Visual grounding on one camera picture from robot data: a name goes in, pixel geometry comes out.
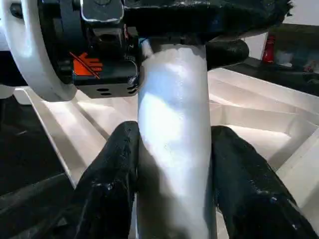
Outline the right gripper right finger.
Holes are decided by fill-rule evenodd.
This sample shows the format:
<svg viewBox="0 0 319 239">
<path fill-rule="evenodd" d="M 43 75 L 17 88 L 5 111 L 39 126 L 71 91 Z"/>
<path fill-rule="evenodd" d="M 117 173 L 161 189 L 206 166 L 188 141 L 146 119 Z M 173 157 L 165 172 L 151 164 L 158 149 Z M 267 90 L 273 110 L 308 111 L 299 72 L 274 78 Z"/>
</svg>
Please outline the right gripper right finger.
<svg viewBox="0 0 319 239">
<path fill-rule="evenodd" d="M 231 239 L 317 239 L 291 193 L 256 149 L 212 126 L 215 203 Z"/>
</svg>

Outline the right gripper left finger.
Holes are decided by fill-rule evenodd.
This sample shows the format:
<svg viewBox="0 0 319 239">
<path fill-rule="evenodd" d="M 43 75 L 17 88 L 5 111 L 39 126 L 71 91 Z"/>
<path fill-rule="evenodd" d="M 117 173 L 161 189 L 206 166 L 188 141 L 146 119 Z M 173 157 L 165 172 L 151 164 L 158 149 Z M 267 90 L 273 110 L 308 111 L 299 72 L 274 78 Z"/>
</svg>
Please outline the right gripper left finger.
<svg viewBox="0 0 319 239">
<path fill-rule="evenodd" d="M 51 239 L 127 239 L 137 190 L 140 134 L 135 121 L 120 123 L 84 171 L 70 203 L 54 222 Z"/>
</svg>

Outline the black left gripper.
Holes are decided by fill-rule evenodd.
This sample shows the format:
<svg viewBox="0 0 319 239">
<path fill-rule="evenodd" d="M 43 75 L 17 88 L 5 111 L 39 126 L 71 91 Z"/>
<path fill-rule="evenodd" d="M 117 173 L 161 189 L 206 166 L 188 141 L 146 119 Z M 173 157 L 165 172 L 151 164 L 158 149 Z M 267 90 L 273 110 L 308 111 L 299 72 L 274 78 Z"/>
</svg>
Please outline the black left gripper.
<svg viewBox="0 0 319 239">
<path fill-rule="evenodd" d="M 139 89 L 138 38 L 121 0 L 40 0 L 40 27 L 58 78 L 91 98 L 130 97 Z"/>
</svg>

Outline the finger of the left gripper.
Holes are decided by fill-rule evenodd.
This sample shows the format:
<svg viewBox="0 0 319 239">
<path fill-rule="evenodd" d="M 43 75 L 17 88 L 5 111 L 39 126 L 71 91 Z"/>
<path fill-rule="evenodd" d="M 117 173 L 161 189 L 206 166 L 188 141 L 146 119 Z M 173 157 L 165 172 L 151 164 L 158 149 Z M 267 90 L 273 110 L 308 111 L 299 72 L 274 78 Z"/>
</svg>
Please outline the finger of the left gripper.
<svg viewBox="0 0 319 239">
<path fill-rule="evenodd" d="M 205 44 L 260 35 L 292 7 L 290 0 L 126 0 L 124 20 L 152 43 Z"/>
<path fill-rule="evenodd" d="M 206 43 L 207 70 L 235 65 L 248 57 L 249 47 L 243 40 Z"/>
</svg>

